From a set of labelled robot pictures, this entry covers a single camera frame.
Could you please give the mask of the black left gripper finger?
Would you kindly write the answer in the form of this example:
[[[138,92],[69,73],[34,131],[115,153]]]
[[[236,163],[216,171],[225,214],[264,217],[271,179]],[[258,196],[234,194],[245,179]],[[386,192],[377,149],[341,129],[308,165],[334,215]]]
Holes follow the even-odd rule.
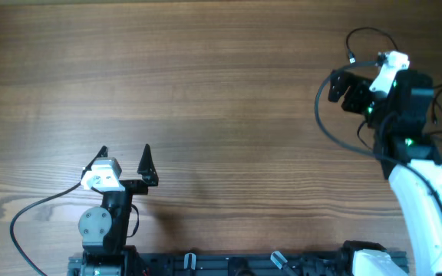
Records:
[[[153,163],[153,157],[149,144],[146,144],[137,168],[137,173],[148,186],[158,186],[159,176]]]
[[[91,171],[91,167],[96,159],[105,158],[108,156],[108,148],[106,146],[102,146],[95,157],[82,169],[81,176],[84,176],[86,172]]]

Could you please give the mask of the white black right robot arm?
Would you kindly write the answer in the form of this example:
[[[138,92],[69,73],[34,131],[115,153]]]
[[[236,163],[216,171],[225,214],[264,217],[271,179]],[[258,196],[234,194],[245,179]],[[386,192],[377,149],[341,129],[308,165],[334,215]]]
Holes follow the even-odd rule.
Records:
[[[323,129],[339,146],[372,156],[395,194],[411,240],[419,275],[442,275],[442,158],[423,128],[434,90],[426,74],[400,70],[388,90],[372,90],[371,80],[332,71],[324,80],[328,99],[341,100],[342,109],[361,114],[374,130],[371,150],[351,146]]]

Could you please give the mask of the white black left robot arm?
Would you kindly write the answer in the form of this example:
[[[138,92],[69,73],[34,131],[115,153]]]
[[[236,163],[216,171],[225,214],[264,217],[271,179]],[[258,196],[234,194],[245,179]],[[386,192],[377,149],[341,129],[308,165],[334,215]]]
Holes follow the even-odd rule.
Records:
[[[83,168],[81,185],[102,195],[101,205],[85,211],[78,222],[84,249],[79,261],[70,262],[69,275],[149,275],[150,269],[136,247],[127,245],[130,213],[137,207],[135,195],[146,195],[159,184],[150,146],[147,144],[137,168],[139,179],[120,179],[122,169],[103,146]]]

